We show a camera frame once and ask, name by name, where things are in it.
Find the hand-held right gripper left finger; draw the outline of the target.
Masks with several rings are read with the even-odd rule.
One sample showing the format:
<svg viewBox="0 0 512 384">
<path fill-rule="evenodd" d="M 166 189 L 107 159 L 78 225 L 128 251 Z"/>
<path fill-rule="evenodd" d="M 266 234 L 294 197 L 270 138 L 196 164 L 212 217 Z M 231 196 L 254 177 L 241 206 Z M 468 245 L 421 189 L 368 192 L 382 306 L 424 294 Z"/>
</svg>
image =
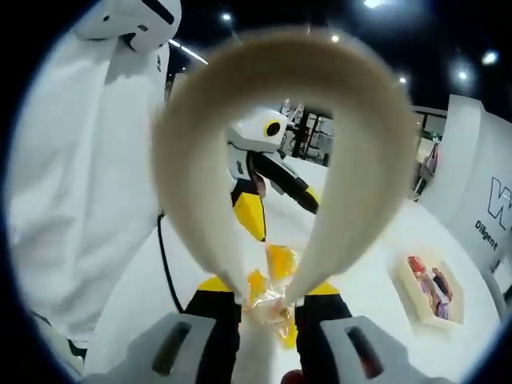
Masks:
<svg viewBox="0 0 512 384">
<path fill-rule="evenodd" d="M 226 290 L 199 288 L 183 314 L 168 313 L 132 341 L 128 383 L 230 383 L 241 307 Z"/>
</svg>

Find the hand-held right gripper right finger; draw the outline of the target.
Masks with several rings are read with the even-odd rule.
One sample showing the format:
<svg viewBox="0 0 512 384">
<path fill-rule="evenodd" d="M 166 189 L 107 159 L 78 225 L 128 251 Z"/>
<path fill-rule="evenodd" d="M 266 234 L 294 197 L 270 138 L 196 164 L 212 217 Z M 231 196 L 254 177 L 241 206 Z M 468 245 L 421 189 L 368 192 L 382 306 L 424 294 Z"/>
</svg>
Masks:
<svg viewBox="0 0 512 384">
<path fill-rule="evenodd" d="M 406 348 L 340 294 L 309 294 L 295 308 L 304 383 L 415 383 Z"/>
</svg>

